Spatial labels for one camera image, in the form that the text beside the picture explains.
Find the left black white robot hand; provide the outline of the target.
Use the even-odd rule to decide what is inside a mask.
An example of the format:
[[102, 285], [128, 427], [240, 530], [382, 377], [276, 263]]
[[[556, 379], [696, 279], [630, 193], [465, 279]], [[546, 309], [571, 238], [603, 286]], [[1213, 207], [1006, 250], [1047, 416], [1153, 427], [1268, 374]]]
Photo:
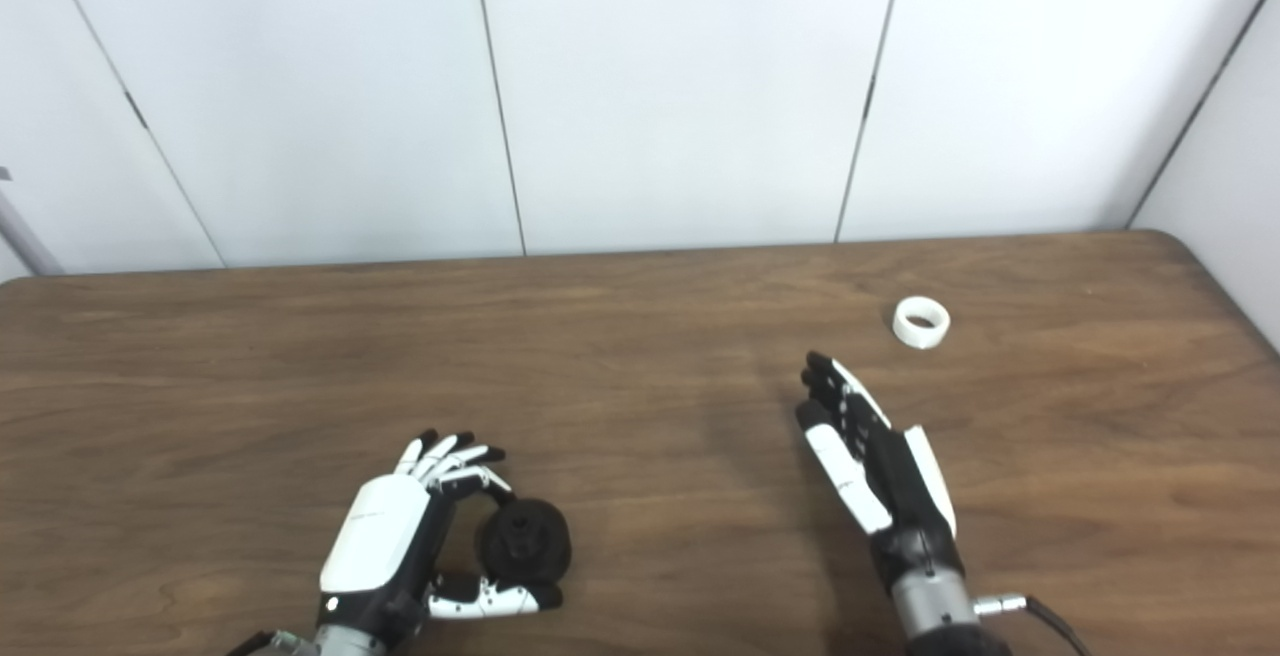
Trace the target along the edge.
[[[504, 459], [470, 432], [425, 430], [358, 488], [319, 575], [315, 653], [392, 655], [430, 621], [562, 607], [567, 518], [545, 500], [518, 497], [495, 469]], [[472, 497], [495, 505], [477, 530], [479, 569], [443, 571], [460, 505]]]

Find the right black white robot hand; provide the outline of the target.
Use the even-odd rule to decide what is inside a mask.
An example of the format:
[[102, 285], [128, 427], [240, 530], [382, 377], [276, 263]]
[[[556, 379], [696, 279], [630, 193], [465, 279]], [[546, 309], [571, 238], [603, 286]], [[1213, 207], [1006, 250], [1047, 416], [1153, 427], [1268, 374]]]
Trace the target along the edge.
[[924, 429], [893, 427], [867, 387], [822, 352], [806, 354], [801, 381], [797, 424], [865, 533], [882, 587], [916, 571], [963, 577], [954, 505]]

